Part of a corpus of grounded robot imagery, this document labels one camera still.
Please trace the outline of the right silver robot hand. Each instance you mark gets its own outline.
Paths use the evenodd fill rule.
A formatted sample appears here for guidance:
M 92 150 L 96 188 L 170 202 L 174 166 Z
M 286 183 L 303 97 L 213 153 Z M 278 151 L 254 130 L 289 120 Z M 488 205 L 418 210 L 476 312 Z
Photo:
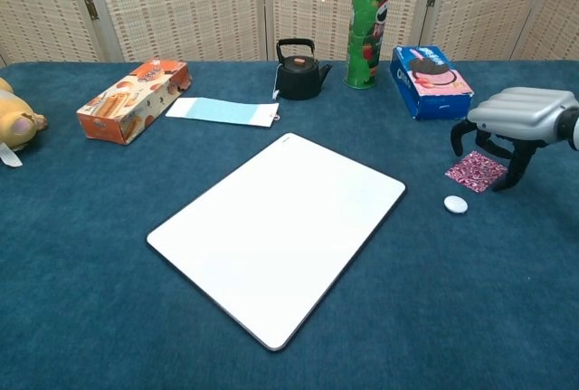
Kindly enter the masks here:
M 509 161 L 495 192 L 514 187 L 539 148 L 566 140 L 578 149 L 578 100 L 569 90 L 510 87 L 482 101 L 451 129 L 455 155 L 462 137 L 475 132 L 475 144 Z

